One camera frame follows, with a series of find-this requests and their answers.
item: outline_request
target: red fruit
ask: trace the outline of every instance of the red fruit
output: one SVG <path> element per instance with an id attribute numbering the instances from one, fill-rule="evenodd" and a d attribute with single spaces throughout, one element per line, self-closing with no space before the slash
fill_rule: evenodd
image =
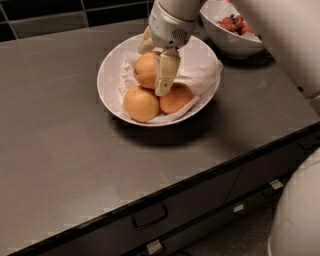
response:
<path id="1" fill-rule="evenodd" d="M 253 29 L 248 25 L 248 23 L 243 24 L 243 28 L 241 29 L 241 35 L 246 32 L 254 33 Z"/>
<path id="2" fill-rule="evenodd" d="M 243 17 L 241 15 L 237 15 L 234 18 L 234 24 L 237 25 L 238 29 L 242 29 L 244 24 L 243 24 Z"/>
<path id="3" fill-rule="evenodd" d="M 237 30 L 237 26 L 235 24 L 221 24 L 221 27 L 230 32 L 234 32 Z"/>
<path id="4" fill-rule="evenodd" d="M 233 19 L 230 17 L 224 17 L 221 21 L 221 24 L 233 24 Z"/>

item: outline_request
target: floor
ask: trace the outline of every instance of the floor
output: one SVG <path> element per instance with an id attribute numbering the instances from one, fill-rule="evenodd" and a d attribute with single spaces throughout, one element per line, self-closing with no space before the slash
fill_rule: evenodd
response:
<path id="1" fill-rule="evenodd" d="M 175 256 L 265 256 L 277 202 L 251 212 L 182 249 Z"/>

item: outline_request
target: dark gray countertop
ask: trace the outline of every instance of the dark gray countertop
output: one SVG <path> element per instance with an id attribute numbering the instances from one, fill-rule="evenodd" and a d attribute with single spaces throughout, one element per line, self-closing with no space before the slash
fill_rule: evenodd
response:
<path id="1" fill-rule="evenodd" d="M 106 54 L 145 21 L 0 44 L 0 255 L 41 241 L 319 121 L 273 61 L 224 61 L 198 115 L 143 128 L 97 97 Z"/>

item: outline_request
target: bowl of strawberries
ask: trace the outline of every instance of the bowl of strawberries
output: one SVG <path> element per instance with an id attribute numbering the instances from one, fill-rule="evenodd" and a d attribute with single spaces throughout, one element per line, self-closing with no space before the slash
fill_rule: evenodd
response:
<path id="1" fill-rule="evenodd" d="M 200 17 L 209 38 L 224 55 L 246 59 L 265 50 L 250 24 L 230 2 L 208 0 Z"/>

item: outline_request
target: drawer handle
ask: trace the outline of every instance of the drawer handle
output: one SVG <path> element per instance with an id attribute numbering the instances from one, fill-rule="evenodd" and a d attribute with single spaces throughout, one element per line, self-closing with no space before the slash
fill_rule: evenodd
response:
<path id="1" fill-rule="evenodd" d="M 276 194 L 280 193 L 283 190 L 284 185 L 282 184 L 282 182 L 278 179 L 275 179 L 271 182 L 269 182 L 269 185 L 272 187 L 272 191 L 268 192 L 270 189 L 266 189 L 264 191 L 262 191 L 262 195 L 265 198 L 270 198 L 275 196 Z"/>
<path id="2" fill-rule="evenodd" d="M 168 217 L 168 210 L 167 210 L 166 206 L 163 203 L 161 204 L 161 206 L 162 206 L 162 209 L 163 209 L 163 215 L 160 218 L 155 219 L 153 221 L 150 221 L 149 223 L 141 225 L 141 226 L 138 225 L 134 215 L 132 215 L 132 222 L 133 222 L 133 226 L 135 227 L 135 229 L 142 230 L 142 229 L 148 228 L 148 227 L 150 227 L 150 226 L 152 226 L 152 225 L 154 225 L 154 224 L 166 219 Z"/>

